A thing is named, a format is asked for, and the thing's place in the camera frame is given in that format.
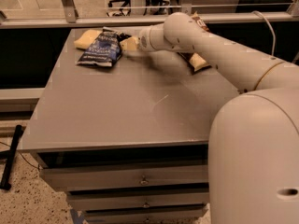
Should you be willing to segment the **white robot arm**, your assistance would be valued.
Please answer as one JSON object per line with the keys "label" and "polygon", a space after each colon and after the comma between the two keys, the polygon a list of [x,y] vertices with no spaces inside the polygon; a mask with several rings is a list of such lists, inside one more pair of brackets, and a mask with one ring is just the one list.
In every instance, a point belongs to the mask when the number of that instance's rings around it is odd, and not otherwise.
{"label": "white robot arm", "polygon": [[147,52],[199,54],[240,92],[210,130],[211,224],[299,224],[299,66],[214,35],[180,12],[138,38]]}

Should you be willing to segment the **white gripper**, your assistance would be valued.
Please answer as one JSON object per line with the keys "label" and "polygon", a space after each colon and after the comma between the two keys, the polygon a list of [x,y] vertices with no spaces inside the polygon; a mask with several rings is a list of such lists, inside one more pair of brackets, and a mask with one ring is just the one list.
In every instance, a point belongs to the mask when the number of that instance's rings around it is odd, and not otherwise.
{"label": "white gripper", "polygon": [[143,28],[139,34],[138,38],[136,36],[131,36],[120,42],[121,49],[123,51],[136,51],[138,50],[138,40],[139,47],[144,51],[150,51],[150,28]]}

